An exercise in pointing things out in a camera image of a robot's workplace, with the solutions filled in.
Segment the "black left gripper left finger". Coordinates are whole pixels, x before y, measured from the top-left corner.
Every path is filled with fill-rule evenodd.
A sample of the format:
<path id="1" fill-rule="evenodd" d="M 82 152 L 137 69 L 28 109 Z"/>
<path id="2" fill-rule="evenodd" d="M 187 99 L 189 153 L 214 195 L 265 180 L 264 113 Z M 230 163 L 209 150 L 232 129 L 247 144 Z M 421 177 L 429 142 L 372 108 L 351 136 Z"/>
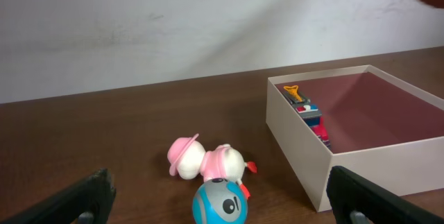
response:
<path id="1" fill-rule="evenodd" d="M 99 169 L 2 223 L 107 223 L 116 194 L 109 170 Z"/>

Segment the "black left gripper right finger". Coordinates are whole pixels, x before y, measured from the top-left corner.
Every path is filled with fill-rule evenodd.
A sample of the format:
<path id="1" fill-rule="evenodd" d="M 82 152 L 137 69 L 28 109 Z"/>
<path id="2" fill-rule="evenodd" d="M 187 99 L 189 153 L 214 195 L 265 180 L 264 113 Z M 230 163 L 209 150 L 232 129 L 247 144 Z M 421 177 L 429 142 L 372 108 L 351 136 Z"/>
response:
<path id="1" fill-rule="evenodd" d="M 332 167 L 326 192 L 337 223 L 443 224 L 440 216 L 343 166 Z"/>

